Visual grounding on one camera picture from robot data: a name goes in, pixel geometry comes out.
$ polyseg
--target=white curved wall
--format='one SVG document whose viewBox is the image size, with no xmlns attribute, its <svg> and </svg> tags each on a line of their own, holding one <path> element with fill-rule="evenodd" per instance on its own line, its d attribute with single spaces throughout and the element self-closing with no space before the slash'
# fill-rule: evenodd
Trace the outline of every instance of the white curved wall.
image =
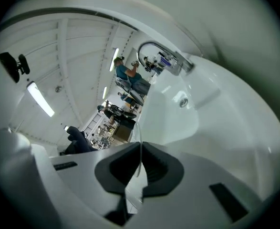
<svg viewBox="0 0 280 229">
<path fill-rule="evenodd" d="M 249 83 L 280 119 L 280 24 L 265 1 L 143 1 L 57 0 L 56 5 L 48 0 L 40 6 L 101 11 L 138 27 L 171 49 L 198 54 L 190 40 L 194 35 L 205 56 Z M 30 0 L 17 4 L 19 11 L 26 9 L 22 5 L 26 2 Z"/>
</svg>

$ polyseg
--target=man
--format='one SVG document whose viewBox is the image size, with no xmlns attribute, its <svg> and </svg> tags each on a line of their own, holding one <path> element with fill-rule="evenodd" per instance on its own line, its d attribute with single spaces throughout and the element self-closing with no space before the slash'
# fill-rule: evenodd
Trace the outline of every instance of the man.
<svg viewBox="0 0 280 229">
<path fill-rule="evenodd" d="M 124 115 L 121 116 L 114 116 L 111 111 L 108 110 L 108 108 L 98 105 L 97 106 L 98 112 L 103 112 L 105 116 L 107 116 L 110 120 L 110 124 L 114 124 L 114 121 L 118 122 L 120 125 L 124 125 L 129 129 L 133 129 L 135 125 L 135 121 L 131 120 L 129 118 L 126 118 Z"/>
<path fill-rule="evenodd" d="M 144 57 L 144 62 L 146 66 L 157 73 L 157 75 L 161 74 L 162 70 L 159 69 L 154 63 L 148 61 L 147 57 Z"/>
<path fill-rule="evenodd" d="M 133 98 L 128 97 L 127 94 L 122 94 L 122 93 L 117 93 L 117 94 L 121 97 L 121 99 L 122 99 L 123 101 L 125 101 L 126 103 L 128 103 L 128 104 L 130 104 L 132 107 L 134 107 L 134 105 L 135 105 L 135 100 L 134 100 Z"/>
<path fill-rule="evenodd" d="M 114 66 L 116 75 L 123 80 L 127 80 L 129 78 L 132 89 L 141 95 L 147 95 L 150 84 L 144 80 L 139 73 L 136 72 L 139 62 L 132 62 L 131 65 L 133 66 L 132 70 L 124 66 L 121 58 L 115 58 Z"/>
</svg>

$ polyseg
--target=ceiling rib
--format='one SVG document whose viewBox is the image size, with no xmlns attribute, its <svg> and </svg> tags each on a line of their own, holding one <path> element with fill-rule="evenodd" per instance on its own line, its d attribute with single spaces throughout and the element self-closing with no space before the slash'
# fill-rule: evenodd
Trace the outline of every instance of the ceiling rib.
<svg viewBox="0 0 280 229">
<path fill-rule="evenodd" d="M 101 97 L 99 97 L 99 93 L 100 93 L 100 85 L 99 85 L 99 81 L 100 81 L 100 77 L 101 77 L 101 72 L 102 72 L 102 69 L 104 69 L 105 67 L 109 66 L 110 65 L 107 65 L 107 63 L 109 62 L 108 59 L 110 59 L 113 54 L 111 54 L 111 52 L 113 51 L 112 50 L 112 43 L 113 43 L 113 40 L 115 39 L 118 31 L 119 31 L 119 23 L 117 23 L 116 25 L 114 25 L 112 27 L 112 30 L 111 30 L 111 34 L 109 35 L 109 38 L 108 38 L 108 41 L 107 41 L 107 44 L 106 44 L 106 49 L 105 49 L 105 52 L 104 52 L 104 56 L 103 56 L 103 61 L 102 61 L 102 65 L 101 65 L 101 69 L 100 69 L 100 73 L 99 73 L 99 76 L 98 76 L 98 86 L 97 86 L 97 93 L 96 93 L 96 103 L 99 104 L 99 100 L 101 100 Z"/>
<path fill-rule="evenodd" d="M 74 114 L 76 115 L 80 125 L 83 125 L 81 116 L 79 114 L 79 110 L 76 106 L 72 89 L 71 89 L 71 84 L 69 80 L 69 73 L 68 73 L 68 67 L 67 67 L 67 58 L 66 58 L 66 39 L 67 39 L 67 31 L 68 31 L 68 21 L 69 19 L 62 19 L 59 21 L 58 24 L 58 57 L 59 57 L 59 67 L 62 73 L 63 77 L 63 84 L 64 88 L 67 92 L 68 95 L 68 100 L 72 106 L 72 110 Z"/>
</svg>

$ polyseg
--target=black seat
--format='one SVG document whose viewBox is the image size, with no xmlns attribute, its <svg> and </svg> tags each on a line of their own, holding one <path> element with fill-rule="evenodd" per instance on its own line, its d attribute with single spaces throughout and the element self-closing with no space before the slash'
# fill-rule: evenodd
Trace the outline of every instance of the black seat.
<svg viewBox="0 0 280 229">
<path fill-rule="evenodd" d="M 87 142 L 84 133 L 80 132 L 76 127 L 70 126 L 67 130 L 67 133 L 70 134 L 68 136 L 68 139 L 72 142 L 65 150 L 65 154 L 82 154 L 97 151 L 97 149 L 93 148 Z"/>
</svg>

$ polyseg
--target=fluorescent light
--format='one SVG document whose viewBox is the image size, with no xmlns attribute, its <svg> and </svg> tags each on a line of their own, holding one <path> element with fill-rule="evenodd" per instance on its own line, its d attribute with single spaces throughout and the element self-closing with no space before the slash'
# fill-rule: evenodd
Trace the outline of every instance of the fluorescent light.
<svg viewBox="0 0 280 229">
<path fill-rule="evenodd" d="M 103 99 L 105 98 L 105 96 L 106 96 L 106 91 L 107 91 L 107 87 L 105 86 L 105 88 L 104 88 L 104 92 L 103 92 Z"/>
<path fill-rule="evenodd" d="M 39 91 L 37 85 L 35 82 L 31 82 L 27 86 L 27 90 L 30 92 L 32 97 L 36 100 L 37 104 L 48 114 L 49 117 L 52 117 L 54 115 L 54 111 L 51 109 L 51 107 L 48 105 L 48 103 L 45 101 L 43 95 Z"/>
<path fill-rule="evenodd" d="M 113 70 L 113 67 L 114 67 L 114 62 L 113 62 L 113 60 L 117 57 L 117 54 L 118 54 L 118 53 L 119 53 L 119 49 L 116 48 L 116 49 L 115 49 L 115 52 L 114 52 L 114 55 L 113 55 L 113 58 L 112 58 L 112 61 L 111 61 L 111 65 L 110 65 L 109 71 L 112 71 L 112 70 Z"/>
</svg>

